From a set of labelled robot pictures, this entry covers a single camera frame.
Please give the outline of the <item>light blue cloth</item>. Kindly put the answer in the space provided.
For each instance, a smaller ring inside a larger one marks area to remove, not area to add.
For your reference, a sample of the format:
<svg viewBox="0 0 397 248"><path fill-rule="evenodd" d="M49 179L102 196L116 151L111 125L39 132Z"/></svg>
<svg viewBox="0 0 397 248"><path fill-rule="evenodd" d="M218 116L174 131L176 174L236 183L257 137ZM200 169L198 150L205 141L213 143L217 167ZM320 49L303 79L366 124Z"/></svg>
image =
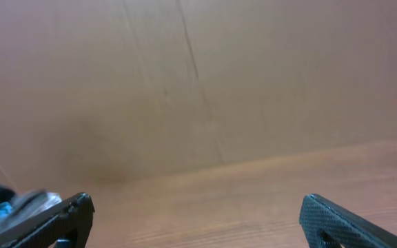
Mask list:
<svg viewBox="0 0 397 248"><path fill-rule="evenodd" d="M2 202L0 204L0 218L6 218L12 213L12 205L9 202Z"/></svg>

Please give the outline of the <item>grey folded garment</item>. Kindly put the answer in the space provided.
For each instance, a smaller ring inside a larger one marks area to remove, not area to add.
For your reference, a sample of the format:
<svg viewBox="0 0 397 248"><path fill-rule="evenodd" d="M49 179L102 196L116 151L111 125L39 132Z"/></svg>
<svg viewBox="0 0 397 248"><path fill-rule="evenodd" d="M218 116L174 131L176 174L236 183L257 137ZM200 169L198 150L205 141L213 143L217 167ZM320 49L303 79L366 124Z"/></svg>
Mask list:
<svg viewBox="0 0 397 248"><path fill-rule="evenodd" d="M62 199L58 193L36 190L21 196L15 195L8 202L13 209L8 217L0 218L0 234L61 203Z"/></svg>

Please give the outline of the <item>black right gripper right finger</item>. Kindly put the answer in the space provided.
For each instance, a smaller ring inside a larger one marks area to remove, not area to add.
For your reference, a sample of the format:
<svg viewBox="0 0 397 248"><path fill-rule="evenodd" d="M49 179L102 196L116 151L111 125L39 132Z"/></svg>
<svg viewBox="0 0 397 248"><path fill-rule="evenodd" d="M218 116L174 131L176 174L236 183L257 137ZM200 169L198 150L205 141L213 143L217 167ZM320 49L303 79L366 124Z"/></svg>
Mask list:
<svg viewBox="0 0 397 248"><path fill-rule="evenodd" d="M397 248L397 236L319 194L304 197L299 223L310 248Z"/></svg>

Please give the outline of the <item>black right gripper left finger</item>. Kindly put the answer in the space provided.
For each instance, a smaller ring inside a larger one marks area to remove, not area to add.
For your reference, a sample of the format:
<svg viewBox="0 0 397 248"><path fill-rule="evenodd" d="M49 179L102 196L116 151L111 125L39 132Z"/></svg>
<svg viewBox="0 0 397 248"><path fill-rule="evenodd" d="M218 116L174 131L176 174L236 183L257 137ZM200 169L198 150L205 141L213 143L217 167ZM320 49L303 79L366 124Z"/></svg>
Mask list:
<svg viewBox="0 0 397 248"><path fill-rule="evenodd" d="M84 248L94 205L86 193L74 196L0 233L0 248Z"/></svg>

